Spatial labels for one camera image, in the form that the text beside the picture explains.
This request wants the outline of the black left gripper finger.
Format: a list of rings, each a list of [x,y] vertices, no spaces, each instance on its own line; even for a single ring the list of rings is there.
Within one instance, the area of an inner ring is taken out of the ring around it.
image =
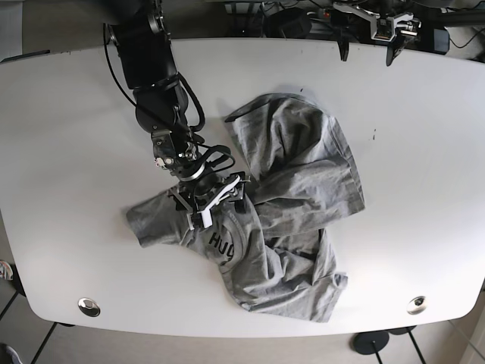
[[[408,40],[405,36],[396,36],[387,46],[386,66],[389,67],[406,47]]]
[[[349,38],[343,30],[339,30],[337,37],[339,56],[341,61],[347,61],[349,55]]]

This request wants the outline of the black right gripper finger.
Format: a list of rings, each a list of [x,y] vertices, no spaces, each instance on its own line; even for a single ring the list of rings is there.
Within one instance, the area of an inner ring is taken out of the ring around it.
[[[192,206],[190,205],[190,203],[179,192],[170,191],[169,196],[174,199],[177,211],[186,211],[186,212],[192,211]]]
[[[246,186],[237,186],[232,193],[230,201],[233,203],[236,212],[247,212]]]

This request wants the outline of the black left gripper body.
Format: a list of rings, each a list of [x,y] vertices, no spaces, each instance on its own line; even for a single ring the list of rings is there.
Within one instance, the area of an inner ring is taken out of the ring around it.
[[[348,2],[334,2],[333,8],[366,20],[370,24],[370,38],[374,41],[392,42],[398,35],[415,37],[421,28],[419,19],[410,12],[382,16]]]

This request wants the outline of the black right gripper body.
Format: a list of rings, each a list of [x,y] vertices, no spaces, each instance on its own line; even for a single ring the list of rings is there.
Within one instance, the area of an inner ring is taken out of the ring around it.
[[[166,169],[179,180],[175,191],[186,198],[193,212],[196,210],[192,198],[195,185],[208,174],[215,173],[226,177],[224,172],[234,165],[235,158],[230,151],[207,151],[203,154],[192,152],[187,155],[169,152],[166,155]]]

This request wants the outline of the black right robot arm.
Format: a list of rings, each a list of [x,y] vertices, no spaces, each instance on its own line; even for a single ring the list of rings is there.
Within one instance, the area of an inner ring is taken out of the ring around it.
[[[205,113],[177,70],[160,1],[101,1],[103,40],[112,41],[124,72],[128,100],[140,127],[150,134],[155,163],[175,176],[178,209],[200,215],[219,202],[246,211],[246,176],[222,176],[235,158],[229,147],[205,145],[199,132]]]

